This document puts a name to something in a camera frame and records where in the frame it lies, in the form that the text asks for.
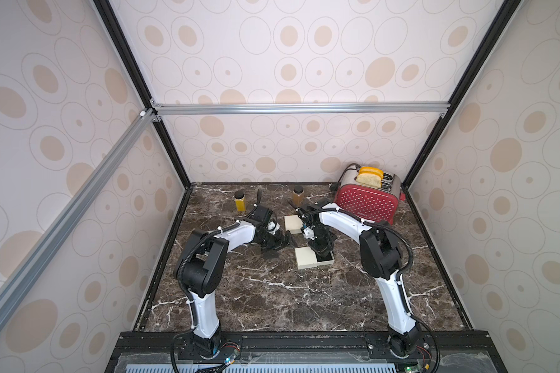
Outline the cream square box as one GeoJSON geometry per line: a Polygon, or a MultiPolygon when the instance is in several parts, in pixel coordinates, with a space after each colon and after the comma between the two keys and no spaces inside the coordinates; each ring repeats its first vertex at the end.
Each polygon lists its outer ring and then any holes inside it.
{"type": "Polygon", "coordinates": [[[309,268],[330,266],[334,263],[334,254],[330,253],[328,256],[320,258],[308,246],[295,248],[296,264],[298,270],[305,270],[309,268]]]}

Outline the cream drawer jewelry box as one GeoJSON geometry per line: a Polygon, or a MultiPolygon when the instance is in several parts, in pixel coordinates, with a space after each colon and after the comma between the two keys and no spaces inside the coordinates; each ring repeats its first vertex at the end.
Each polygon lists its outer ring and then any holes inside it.
{"type": "Polygon", "coordinates": [[[297,215],[287,215],[284,217],[285,228],[293,235],[302,234],[303,221],[297,215]]]}

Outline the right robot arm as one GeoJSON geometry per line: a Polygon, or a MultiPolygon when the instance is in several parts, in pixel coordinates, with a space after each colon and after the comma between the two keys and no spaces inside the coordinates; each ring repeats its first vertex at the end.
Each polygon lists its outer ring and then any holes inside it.
{"type": "Polygon", "coordinates": [[[420,322],[410,309],[402,278],[414,262],[408,241],[389,223],[361,218],[334,203],[309,205],[296,212],[312,250],[333,251],[336,237],[332,229],[359,244],[362,267],[376,281],[387,310],[390,351],[395,357],[408,357],[421,337],[420,322]]]}

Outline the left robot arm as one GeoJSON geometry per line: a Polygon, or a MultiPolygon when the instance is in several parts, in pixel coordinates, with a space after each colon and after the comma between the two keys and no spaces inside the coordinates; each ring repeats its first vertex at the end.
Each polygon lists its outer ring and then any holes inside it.
{"type": "Polygon", "coordinates": [[[276,253],[296,245],[291,232],[281,230],[274,211],[261,204],[258,190],[253,208],[227,227],[194,230],[177,261],[174,277],[188,298],[191,330],[199,354],[215,357],[222,348],[215,290],[219,286],[228,253],[239,246],[256,244],[262,253],[276,253]]]}

